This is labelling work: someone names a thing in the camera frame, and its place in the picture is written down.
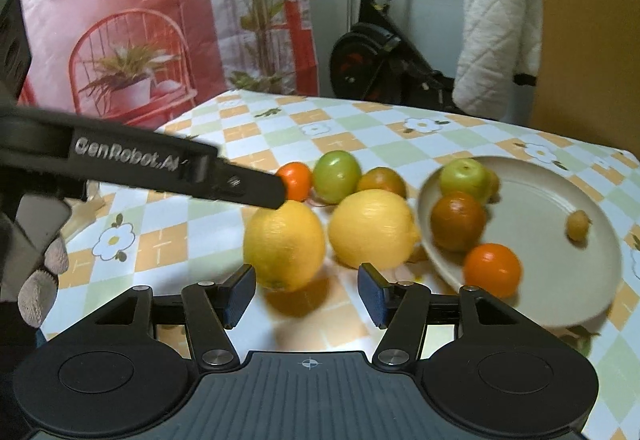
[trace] gray ribbed panel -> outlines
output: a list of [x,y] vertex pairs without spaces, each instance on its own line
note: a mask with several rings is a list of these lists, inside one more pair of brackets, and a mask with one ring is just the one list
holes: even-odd
[[[309,368],[309,359],[318,364]],[[207,375],[174,416],[131,440],[471,440],[443,420],[405,375],[361,354],[257,353]],[[565,436],[562,440],[577,440]],[[39,433],[33,440],[58,440]]]

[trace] crosshair mark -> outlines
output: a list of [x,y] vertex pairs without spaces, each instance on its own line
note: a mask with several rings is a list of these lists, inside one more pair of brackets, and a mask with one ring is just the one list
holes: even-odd
[[315,368],[316,366],[318,366],[318,364],[322,364],[322,362],[318,362],[317,360],[309,357],[308,359],[305,359],[302,362],[299,362],[299,364],[302,364],[305,368],[310,370],[311,368]]

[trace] table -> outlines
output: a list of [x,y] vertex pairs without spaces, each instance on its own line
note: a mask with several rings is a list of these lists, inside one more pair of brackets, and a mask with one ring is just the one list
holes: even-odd
[[[588,356],[600,378],[600,395],[585,434],[591,440],[638,438],[640,164],[631,154],[448,113],[248,91],[222,94],[161,130],[219,144],[233,162],[268,171],[293,160],[313,166],[323,153],[346,149],[364,171],[386,165],[400,173],[411,203],[426,177],[456,157],[516,157],[568,178],[609,216],[624,258],[624,279],[607,315],[577,331],[599,334]],[[68,243],[70,268],[60,278],[57,302],[43,326],[47,337],[132,285],[149,285],[155,294],[179,293],[197,281],[222,281],[242,263],[244,222],[254,208],[112,185],[102,185],[101,191],[106,205],[96,223]],[[327,221],[326,209],[315,211]],[[421,249],[385,275],[450,293]],[[324,276],[301,293],[283,297],[258,289],[229,333],[239,355],[349,349],[370,356],[382,331],[370,323],[355,279],[355,271],[328,257]],[[180,327],[163,328],[159,335],[188,356]],[[431,327],[423,356],[451,338],[448,327]]]

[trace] brown panel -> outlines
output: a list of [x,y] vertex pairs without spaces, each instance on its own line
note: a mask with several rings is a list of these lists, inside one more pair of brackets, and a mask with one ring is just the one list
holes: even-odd
[[530,125],[640,157],[640,0],[543,0]]

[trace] beige plate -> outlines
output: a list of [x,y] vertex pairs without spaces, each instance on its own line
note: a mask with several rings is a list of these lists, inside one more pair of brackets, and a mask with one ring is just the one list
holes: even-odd
[[[488,204],[482,243],[501,243],[522,262],[518,293],[507,300],[536,323],[566,327],[603,312],[622,277],[620,241],[607,216],[587,194],[546,167],[507,157],[474,157],[497,173],[500,198]],[[437,170],[422,186],[417,219],[422,243],[436,270],[454,289],[464,284],[464,256],[433,243],[431,208],[440,198]],[[567,216],[577,209],[592,221],[583,246],[564,234]]]

